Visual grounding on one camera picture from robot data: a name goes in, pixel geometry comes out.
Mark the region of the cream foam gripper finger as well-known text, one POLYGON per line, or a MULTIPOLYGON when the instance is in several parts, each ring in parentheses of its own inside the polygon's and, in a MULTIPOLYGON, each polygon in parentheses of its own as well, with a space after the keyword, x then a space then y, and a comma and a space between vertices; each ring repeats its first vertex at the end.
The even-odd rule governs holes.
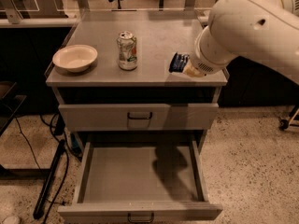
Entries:
POLYGON ((205 74, 199 71, 191 62, 187 62, 182 71, 183 74, 189 77, 204 77, 205 74))

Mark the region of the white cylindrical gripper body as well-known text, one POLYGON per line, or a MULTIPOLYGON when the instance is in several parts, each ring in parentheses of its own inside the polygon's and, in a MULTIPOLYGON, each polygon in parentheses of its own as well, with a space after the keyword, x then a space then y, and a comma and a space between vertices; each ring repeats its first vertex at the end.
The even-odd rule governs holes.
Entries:
POLYGON ((190 62, 206 75, 212 75, 225 68, 236 56, 220 45, 207 26, 196 37, 190 62))

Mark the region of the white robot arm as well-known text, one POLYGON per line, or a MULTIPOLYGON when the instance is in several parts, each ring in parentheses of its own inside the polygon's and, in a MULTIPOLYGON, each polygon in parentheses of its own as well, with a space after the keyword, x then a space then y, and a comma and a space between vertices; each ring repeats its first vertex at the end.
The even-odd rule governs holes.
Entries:
POLYGON ((299 83, 299 0, 218 0, 183 72, 203 77, 241 56, 299 83))

